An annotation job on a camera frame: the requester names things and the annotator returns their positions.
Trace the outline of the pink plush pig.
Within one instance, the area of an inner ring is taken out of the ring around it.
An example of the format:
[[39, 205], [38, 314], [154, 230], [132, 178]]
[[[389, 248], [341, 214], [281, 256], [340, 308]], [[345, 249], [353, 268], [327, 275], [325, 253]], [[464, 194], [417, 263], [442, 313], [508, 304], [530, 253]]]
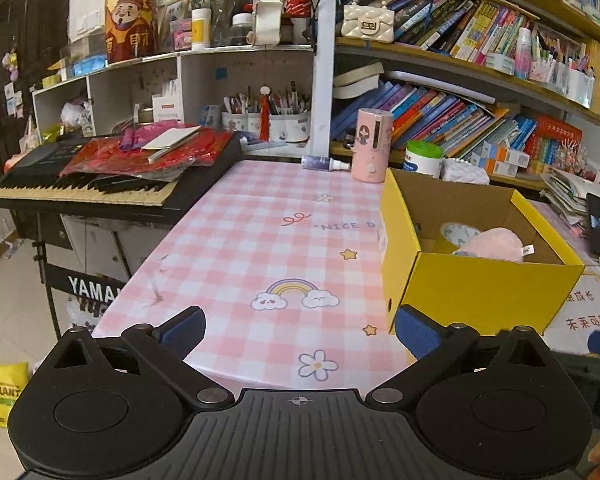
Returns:
[[522, 244], [513, 231], [494, 228], [471, 237], [454, 252], [456, 256], [467, 256], [510, 262], [523, 262], [535, 253], [533, 245]]

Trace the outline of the yellow tape roll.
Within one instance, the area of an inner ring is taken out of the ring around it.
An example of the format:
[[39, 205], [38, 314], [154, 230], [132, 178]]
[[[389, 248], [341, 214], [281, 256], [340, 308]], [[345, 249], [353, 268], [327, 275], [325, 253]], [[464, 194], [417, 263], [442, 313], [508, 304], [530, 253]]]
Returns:
[[445, 222], [440, 226], [440, 245], [450, 252], [455, 252], [480, 233], [481, 231], [474, 226], [460, 222]]

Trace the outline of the yellow cardboard box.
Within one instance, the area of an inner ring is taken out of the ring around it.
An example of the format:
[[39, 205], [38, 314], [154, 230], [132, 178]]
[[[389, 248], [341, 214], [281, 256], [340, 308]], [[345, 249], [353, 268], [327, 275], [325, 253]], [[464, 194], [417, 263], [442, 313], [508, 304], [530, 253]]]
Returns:
[[[456, 256], [440, 226], [513, 231], [535, 253], [523, 262]], [[434, 321], [480, 334], [529, 325], [542, 332], [577, 285], [584, 264], [519, 192], [445, 182], [390, 169], [382, 187], [378, 238], [387, 316], [408, 304]]]

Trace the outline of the black keyboard stand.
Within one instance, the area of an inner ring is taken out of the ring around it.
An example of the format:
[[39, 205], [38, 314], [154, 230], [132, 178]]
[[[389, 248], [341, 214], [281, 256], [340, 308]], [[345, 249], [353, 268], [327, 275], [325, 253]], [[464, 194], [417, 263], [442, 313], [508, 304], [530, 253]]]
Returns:
[[[73, 253], [73, 263], [68, 266], [48, 256], [48, 248], [60, 238]], [[65, 330], [55, 301], [58, 292], [96, 300], [109, 308], [132, 276], [115, 221], [38, 212], [32, 246], [56, 337]]]

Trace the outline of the white shopping bag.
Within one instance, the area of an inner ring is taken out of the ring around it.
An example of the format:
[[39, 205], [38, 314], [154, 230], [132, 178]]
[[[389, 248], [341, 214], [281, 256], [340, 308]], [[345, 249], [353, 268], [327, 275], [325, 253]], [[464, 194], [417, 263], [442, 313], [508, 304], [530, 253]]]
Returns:
[[84, 327], [91, 333], [107, 309], [108, 304], [85, 297], [70, 296], [66, 305], [69, 318], [68, 327]]

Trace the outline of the black smartphone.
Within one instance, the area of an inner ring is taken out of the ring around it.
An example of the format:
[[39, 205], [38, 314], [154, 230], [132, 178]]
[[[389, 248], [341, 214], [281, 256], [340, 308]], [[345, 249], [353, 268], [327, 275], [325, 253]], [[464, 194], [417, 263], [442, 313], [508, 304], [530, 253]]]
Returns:
[[588, 193], [585, 196], [588, 208], [588, 244], [590, 252], [600, 257], [600, 196]]

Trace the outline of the pink checkered tablecloth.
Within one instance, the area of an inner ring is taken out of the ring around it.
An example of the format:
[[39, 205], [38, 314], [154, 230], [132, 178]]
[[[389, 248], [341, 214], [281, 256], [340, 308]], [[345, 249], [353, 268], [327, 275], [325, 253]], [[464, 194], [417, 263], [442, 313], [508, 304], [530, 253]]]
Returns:
[[[195, 305], [207, 329], [187, 361], [227, 387], [374, 388], [412, 360], [387, 316], [384, 182], [241, 162], [168, 233], [96, 335]], [[594, 330], [600, 274], [584, 269], [543, 334], [552, 349], [585, 354]]]

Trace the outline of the stack of papers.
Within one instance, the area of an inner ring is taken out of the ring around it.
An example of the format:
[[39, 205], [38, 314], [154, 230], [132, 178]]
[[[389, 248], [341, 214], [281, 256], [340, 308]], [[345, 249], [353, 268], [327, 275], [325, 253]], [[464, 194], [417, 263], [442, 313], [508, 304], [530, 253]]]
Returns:
[[553, 167], [541, 174], [541, 179], [544, 182], [541, 195], [554, 211], [570, 226], [584, 229], [588, 214], [586, 196], [591, 193], [600, 197], [600, 185]]

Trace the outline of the black Yamaha keyboard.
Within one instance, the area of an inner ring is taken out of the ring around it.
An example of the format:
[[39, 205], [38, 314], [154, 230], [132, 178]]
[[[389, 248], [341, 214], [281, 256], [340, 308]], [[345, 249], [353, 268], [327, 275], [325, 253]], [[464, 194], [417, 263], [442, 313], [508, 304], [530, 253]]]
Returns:
[[231, 136], [210, 166], [193, 166], [172, 182], [113, 174], [64, 176], [76, 141], [50, 144], [23, 157], [0, 180], [0, 208], [173, 226], [242, 158]]

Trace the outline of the white quilted pouch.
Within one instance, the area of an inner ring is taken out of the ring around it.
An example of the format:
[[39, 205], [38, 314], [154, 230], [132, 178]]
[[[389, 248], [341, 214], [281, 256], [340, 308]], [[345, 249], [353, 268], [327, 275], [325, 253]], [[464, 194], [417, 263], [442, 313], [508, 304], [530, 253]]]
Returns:
[[443, 159], [440, 179], [445, 182], [490, 184], [486, 170], [456, 158]]

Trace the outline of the white notebook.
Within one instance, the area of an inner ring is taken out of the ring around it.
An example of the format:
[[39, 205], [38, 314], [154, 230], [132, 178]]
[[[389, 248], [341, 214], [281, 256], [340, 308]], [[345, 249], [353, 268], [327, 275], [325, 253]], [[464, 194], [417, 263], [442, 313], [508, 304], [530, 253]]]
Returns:
[[143, 151], [162, 151], [167, 148], [174, 148], [182, 142], [186, 142], [192, 136], [196, 136], [200, 127], [186, 127], [186, 128], [170, 128], [165, 132], [159, 134], [155, 139], [152, 139], [146, 143], [143, 147]]

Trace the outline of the pink cylindrical container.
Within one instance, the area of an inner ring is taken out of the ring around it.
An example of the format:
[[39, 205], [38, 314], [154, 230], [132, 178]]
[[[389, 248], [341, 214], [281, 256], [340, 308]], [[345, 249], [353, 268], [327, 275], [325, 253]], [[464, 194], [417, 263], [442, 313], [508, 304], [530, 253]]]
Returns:
[[391, 151], [393, 116], [385, 110], [361, 108], [356, 121], [351, 174], [355, 180], [385, 181]]

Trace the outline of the row of colourful books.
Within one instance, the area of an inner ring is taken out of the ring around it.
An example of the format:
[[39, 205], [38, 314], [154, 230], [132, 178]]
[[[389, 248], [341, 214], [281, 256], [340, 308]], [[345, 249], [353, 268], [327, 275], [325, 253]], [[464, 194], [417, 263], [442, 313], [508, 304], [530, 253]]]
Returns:
[[352, 148], [358, 112], [363, 108], [389, 114], [390, 150], [396, 153], [403, 153], [408, 142], [422, 141], [441, 148], [445, 156], [465, 157], [487, 138], [523, 148], [540, 130], [539, 118], [529, 113], [515, 114], [512, 104], [486, 104], [438, 88], [382, 80], [332, 120], [334, 148]]

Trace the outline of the wooden bookshelf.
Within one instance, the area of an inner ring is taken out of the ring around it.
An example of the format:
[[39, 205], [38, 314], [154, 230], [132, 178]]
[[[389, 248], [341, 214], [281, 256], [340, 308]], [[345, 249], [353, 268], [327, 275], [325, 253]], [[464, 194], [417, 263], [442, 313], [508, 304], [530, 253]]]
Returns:
[[313, 0], [317, 19], [316, 53], [313, 59], [313, 112], [309, 152], [330, 154], [330, 122], [332, 121], [332, 78], [335, 56], [340, 54], [383, 58], [413, 74], [457, 84], [494, 96], [502, 102], [518, 103], [546, 114], [562, 113], [573, 117], [584, 131], [584, 144], [590, 148], [588, 163], [600, 166], [600, 24], [564, 0], [505, 0], [519, 6], [534, 18], [562, 35], [586, 45], [586, 53], [595, 68], [593, 102], [589, 108], [573, 102], [532, 82], [508, 76], [492, 68], [421, 51], [413, 47], [378, 44], [336, 36], [338, 0]]

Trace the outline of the white yellow bottle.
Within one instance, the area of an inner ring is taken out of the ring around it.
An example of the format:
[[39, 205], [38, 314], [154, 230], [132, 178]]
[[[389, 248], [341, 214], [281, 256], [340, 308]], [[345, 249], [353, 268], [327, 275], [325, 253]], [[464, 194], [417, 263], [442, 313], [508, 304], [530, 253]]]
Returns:
[[193, 51], [211, 46], [211, 18], [209, 8], [199, 8], [192, 11], [190, 17], [190, 47]]

